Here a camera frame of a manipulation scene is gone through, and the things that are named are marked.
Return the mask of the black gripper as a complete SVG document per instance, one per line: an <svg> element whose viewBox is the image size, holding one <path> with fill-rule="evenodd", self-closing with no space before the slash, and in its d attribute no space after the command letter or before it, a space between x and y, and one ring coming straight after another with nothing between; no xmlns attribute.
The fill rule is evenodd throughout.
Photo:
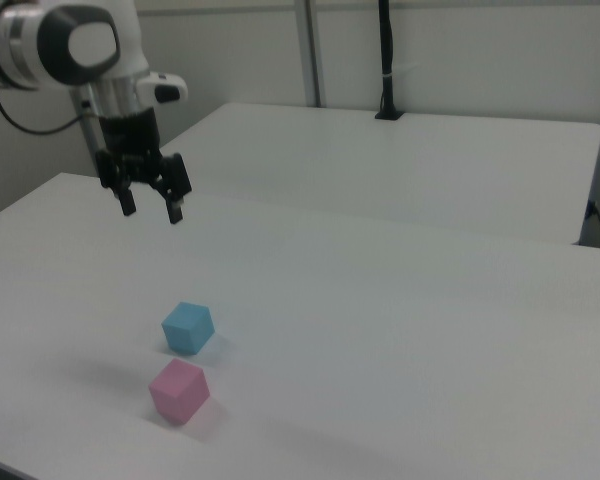
<svg viewBox="0 0 600 480"><path fill-rule="evenodd" d="M165 201L171 224L183 220L182 203L192 192L182 156L160 152L155 110L149 108L126 117L98 119L104 146L96 152L101 186L113 192L123 215L136 212L132 182L149 184Z"/></svg>

